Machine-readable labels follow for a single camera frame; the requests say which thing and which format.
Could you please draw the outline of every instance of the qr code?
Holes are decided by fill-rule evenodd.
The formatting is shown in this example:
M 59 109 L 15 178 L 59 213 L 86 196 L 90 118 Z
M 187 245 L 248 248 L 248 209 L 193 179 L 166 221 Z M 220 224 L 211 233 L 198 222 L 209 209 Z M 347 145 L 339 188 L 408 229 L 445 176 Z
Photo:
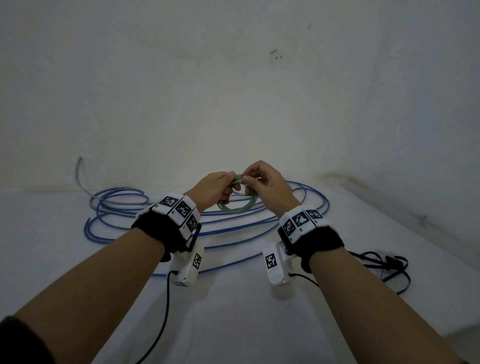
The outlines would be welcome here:
M 313 219 L 317 219 L 317 218 L 324 218 L 320 212 L 318 212 L 317 210 L 305 210 L 307 214 L 310 215 L 311 218 Z
M 193 260 L 193 266 L 197 269 L 200 269 L 200 262 L 202 261 L 202 257 L 195 253 L 195 259 Z
M 159 204 L 165 205 L 165 206 L 168 206 L 168 207 L 172 207 L 173 205 L 175 205 L 177 203 L 178 200 L 179 199 L 177 199 L 177 198 L 167 196 L 162 201 L 160 201 Z
M 287 220 L 285 224 L 283 224 L 283 231 L 290 236 L 295 231 L 295 225 L 293 225 L 292 220 Z
M 267 255 L 265 257 L 265 261 L 267 262 L 267 269 L 276 267 L 276 260 L 275 260 L 275 254 L 271 253 L 270 255 Z
M 298 214 L 296 214 L 294 217 L 293 217 L 293 221 L 295 221 L 295 224 L 300 227 L 302 226 L 304 223 L 310 221 L 308 220 L 308 217 L 307 215 L 305 215 L 305 213 L 302 211 Z
M 190 211 L 192 210 L 190 208 L 190 206 L 188 206 L 185 201 L 182 201 L 180 202 L 177 207 L 175 208 L 179 213 L 180 215 L 182 215 L 184 218 L 186 218 L 188 216 L 188 214 L 190 214 Z
M 197 219 L 195 218 L 195 216 L 193 216 L 193 215 L 190 216 L 190 218 L 187 221 L 187 226 L 190 229 L 190 231 L 195 230 L 195 228 L 197 226 Z

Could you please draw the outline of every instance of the person's left hand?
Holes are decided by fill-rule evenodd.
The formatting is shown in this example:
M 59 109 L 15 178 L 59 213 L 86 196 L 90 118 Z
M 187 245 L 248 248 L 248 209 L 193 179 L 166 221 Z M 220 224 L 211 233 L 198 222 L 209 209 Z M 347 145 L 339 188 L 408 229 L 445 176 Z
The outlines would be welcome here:
M 234 171 L 210 173 L 184 194 L 196 203 L 198 211 L 202 213 L 218 201 L 223 201 L 224 204 L 230 202 L 233 189 L 228 185 L 232 183 L 234 178 Z M 240 191 L 239 184 L 235 184 L 233 187 Z

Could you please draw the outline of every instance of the green hose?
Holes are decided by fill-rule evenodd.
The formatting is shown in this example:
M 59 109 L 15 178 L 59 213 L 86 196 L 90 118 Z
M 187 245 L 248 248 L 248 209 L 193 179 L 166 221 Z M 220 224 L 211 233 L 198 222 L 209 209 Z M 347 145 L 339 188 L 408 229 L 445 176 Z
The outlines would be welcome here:
M 237 183 L 241 183 L 241 178 L 242 178 L 241 174 L 235 175 L 235 179 L 230 184 L 230 186 L 233 186 L 234 184 L 237 184 Z M 257 192 L 253 189 L 250 189 L 250 191 L 252 192 L 252 195 L 250 196 L 250 201 L 245 206 L 242 206 L 239 208 L 228 208 L 223 203 L 223 201 L 219 201 L 217 203 L 217 206 L 220 210 L 228 212 L 230 214 L 243 214 L 244 212 L 247 212 L 248 210 L 250 210 L 253 207 L 253 205 L 255 205 L 255 202 L 257 202 L 257 197 L 258 197 Z

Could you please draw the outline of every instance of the skin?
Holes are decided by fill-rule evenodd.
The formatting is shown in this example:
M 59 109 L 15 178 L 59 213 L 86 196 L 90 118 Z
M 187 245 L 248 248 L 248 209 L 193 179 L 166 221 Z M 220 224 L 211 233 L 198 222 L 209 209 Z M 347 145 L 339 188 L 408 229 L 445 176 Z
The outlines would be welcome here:
M 185 194 L 200 212 L 228 203 L 234 172 L 211 173 Z M 282 175 L 259 161 L 242 182 L 278 217 L 300 205 Z M 138 228 L 72 268 L 15 316 L 46 344 L 56 363 L 90 363 L 127 314 L 165 248 Z M 317 252 L 312 272 L 359 363 L 445 363 L 461 360 L 405 302 L 345 249 Z
M 300 205 L 282 175 L 258 161 L 243 173 L 277 217 Z M 446 341 L 345 248 L 316 252 L 309 266 L 358 363 L 459 364 Z

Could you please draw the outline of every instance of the black cord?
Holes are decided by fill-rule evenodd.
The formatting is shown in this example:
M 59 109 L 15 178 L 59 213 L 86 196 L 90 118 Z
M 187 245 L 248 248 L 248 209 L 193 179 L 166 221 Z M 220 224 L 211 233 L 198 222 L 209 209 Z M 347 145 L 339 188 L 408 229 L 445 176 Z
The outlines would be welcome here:
M 371 268 L 371 269 L 381 269 L 382 270 L 382 275 L 381 275 L 380 279 L 382 280 L 382 282 L 387 282 L 387 281 L 391 280 L 393 277 L 398 276 L 399 274 L 403 274 L 405 277 L 407 277 L 408 284 L 404 289 L 396 292 L 398 295 L 402 294 L 403 292 L 405 292 L 410 287 L 410 283 L 411 283 L 412 280 L 411 280 L 410 276 L 408 275 L 408 273 L 405 271 L 405 269 L 407 269 L 407 267 L 408 267 L 408 260 L 406 258 L 404 258 L 402 256 L 399 256 L 399 255 L 394 255 L 394 256 L 388 256 L 387 255 L 385 257 L 385 261 L 383 261 L 382 257 L 380 257 L 380 255 L 376 252 L 364 252 L 362 254 L 357 254 L 357 253 L 354 253 L 354 252 L 349 252 L 349 253 L 352 254 L 356 258 L 359 258 L 359 259 L 362 259 L 362 260 L 367 260 L 371 263 L 376 263 L 376 265 L 364 264 L 364 266 L 366 266 L 367 268 Z M 374 255 L 378 258 L 378 260 L 373 259 L 373 258 L 369 258 L 369 257 L 367 257 L 367 255 Z M 383 278 L 383 271 L 384 270 L 388 270 L 388 271 L 395 270 L 395 272 L 390 274 L 389 276 Z M 288 275 L 290 277 L 298 276 L 298 277 L 305 278 L 305 279 L 309 280 L 310 282 L 312 282 L 315 286 L 318 287 L 317 282 L 308 278 L 307 276 L 304 276 L 304 275 L 298 274 L 298 273 L 289 273 Z
M 307 276 L 304 276 L 303 274 L 298 274 L 298 273 L 289 273 L 288 275 L 289 275 L 289 276 L 291 276 L 291 277 L 295 277 L 295 276 L 297 276 L 297 277 L 302 277 L 302 278 L 308 279 L 310 282 L 312 282 L 312 283 L 313 283 L 315 286 L 317 286 L 317 287 L 318 287 L 318 283 L 317 283 L 317 282 L 315 282 L 314 280 L 312 280 L 312 279 L 308 278 Z
M 148 349 L 148 351 L 142 356 L 142 358 L 139 361 L 137 361 L 135 364 L 140 364 L 141 362 L 143 362 L 145 360 L 145 358 L 152 352 L 156 343 L 160 340 L 160 336 L 162 336 L 162 334 L 163 334 L 163 330 L 165 329 L 165 325 L 167 324 L 168 307 L 170 306 L 170 274 L 172 274 L 172 273 L 177 275 L 179 272 L 177 270 L 171 270 L 167 274 L 167 307 L 165 309 L 165 318 L 163 320 L 162 328 L 160 329 L 160 332 L 159 332 L 158 336 L 156 337 L 154 343 L 150 347 L 150 349 Z

